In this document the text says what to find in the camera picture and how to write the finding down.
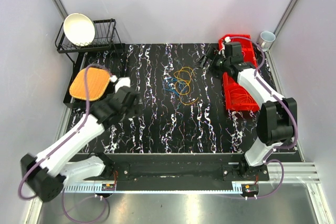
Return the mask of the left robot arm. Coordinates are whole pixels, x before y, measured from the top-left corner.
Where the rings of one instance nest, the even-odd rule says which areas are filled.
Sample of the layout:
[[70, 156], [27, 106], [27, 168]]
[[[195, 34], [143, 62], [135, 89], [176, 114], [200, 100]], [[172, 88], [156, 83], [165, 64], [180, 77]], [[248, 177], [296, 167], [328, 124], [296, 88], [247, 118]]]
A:
[[115, 92], [95, 102], [82, 119], [53, 145], [36, 156], [26, 154], [20, 160], [23, 184], [42, 202], [50, 202], [68, 185], [91, 177], [103, 180], [114, 176], [114, 161], [96, 153], [78, 162], [70, 160], [91, 140], [124, 119], [140, 113], [139, 94], [131, 88], [129, 77], [116, 81]]

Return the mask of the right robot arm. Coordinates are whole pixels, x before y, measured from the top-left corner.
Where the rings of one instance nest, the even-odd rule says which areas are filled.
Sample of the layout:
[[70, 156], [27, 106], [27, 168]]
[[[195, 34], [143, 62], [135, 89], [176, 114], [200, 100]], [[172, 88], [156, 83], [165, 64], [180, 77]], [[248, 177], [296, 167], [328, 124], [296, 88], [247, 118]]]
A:
[[257, 139], [238, 163], [244, 180], [255, 178], [266, 166], [267, 158], [279, 149], [291, 149], [298, 140], [297, 102], [274, 90], [251, 63], [245, 62], [239, 42], [225, 42], [222, 49], [207, 49], [196, 63], [214, 76], [228, 74], [255, 100], [259, 107]]

